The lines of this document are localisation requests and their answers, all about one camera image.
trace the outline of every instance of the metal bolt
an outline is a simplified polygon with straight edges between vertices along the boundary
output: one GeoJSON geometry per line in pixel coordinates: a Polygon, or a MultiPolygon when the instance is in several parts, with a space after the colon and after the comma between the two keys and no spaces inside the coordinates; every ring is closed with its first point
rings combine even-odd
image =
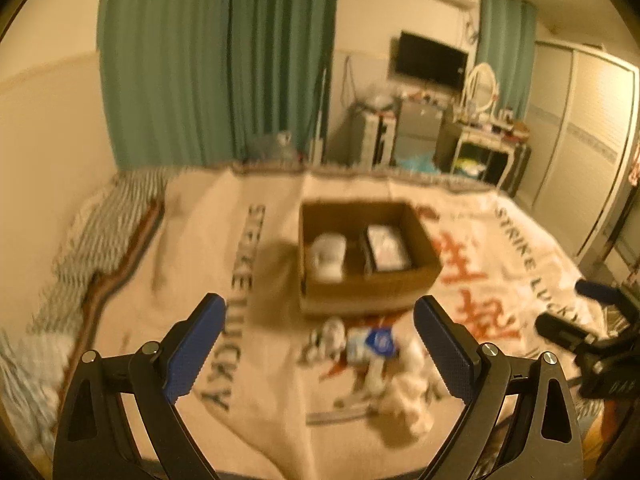
{"type": "Polygon", "coordinates": [[[98,354],[93,350],[88,350],[84,354],[82,354],[82,362],[83,363],[93,363],[95,358],[98,357],[98,354]]]}
{"type": "Polygon", "coordinates": [[[558,362],[558,358],[556,357],[556,355],[551,352],[544,352],[542,354],[542,358],[550,365],[554,365],[558,362]]]}
{"type": "Polygon", "coordinates": [[[484,355],[495,357],[498,355],[498,347],[492,343],[484,343],[482,345],[482,353],[484,355]]]}
{"type": "Polygon", "coordinates": [[[160,345],[156,341],[148,341],[142,345],[142,353],[144,355],[153,355],[160,348],[160,345]]]}

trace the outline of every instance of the curtain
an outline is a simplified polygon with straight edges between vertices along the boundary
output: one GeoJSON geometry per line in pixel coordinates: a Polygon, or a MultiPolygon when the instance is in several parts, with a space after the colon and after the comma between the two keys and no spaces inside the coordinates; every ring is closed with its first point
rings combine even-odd
{"type": "Polygon", "coordinates": [[[481,0],[476,63],[487,62],[500,85],[497,109],[524,117],[536,46],[538,10],[523,0],[481,0]]]}
{"type": "Polygon", "coordinates": [[[244,159],[289,130],[306,152],[336,0],[100,0],[104,110],[121,169],[244,159]]]}

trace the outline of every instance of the open cardboard box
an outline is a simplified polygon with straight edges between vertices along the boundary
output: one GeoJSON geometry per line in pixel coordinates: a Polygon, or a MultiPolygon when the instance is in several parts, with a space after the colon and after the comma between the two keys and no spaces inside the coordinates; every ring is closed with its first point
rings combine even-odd
{"type": "Polygon", "coordinates": [[[360,316],[411,308],[437,279],[440,259],[407,202],[303,202],[299,224],[300,307],[306,314],[360,316]],[[412,268],[366,275],[362,235],[372,224],[398,227],[412,268]],[[319,282],[307,270],[311,244],[322,233],[347,238],[344,279],[319,282]]]}

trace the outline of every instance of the white sliding wardrobe door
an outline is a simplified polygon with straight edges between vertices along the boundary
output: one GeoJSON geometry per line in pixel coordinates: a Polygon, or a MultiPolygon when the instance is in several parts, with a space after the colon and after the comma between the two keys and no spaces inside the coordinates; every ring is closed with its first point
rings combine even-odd
{"type": "Polygon", "coordinates": [[[537,45],[529,108],[525,123],[531,130],[531,157],[517,199],[531,211],[558,141],[571,79],[572,50],[537,45]]]}
{"type": "Polygon", "coordinates": [[[533,216],[576,256],[596,228],[627,150],[634,72],[575,52],[574,94],[533,216]]]}

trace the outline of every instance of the television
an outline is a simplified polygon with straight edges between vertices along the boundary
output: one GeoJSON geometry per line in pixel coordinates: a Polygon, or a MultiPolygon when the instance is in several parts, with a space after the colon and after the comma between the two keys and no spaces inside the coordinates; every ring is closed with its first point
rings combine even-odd
{"type": "Polygon", "coordinates": [[[396,73],[462,92],[468,54],[437,41],[402,31],[396,73]]]}

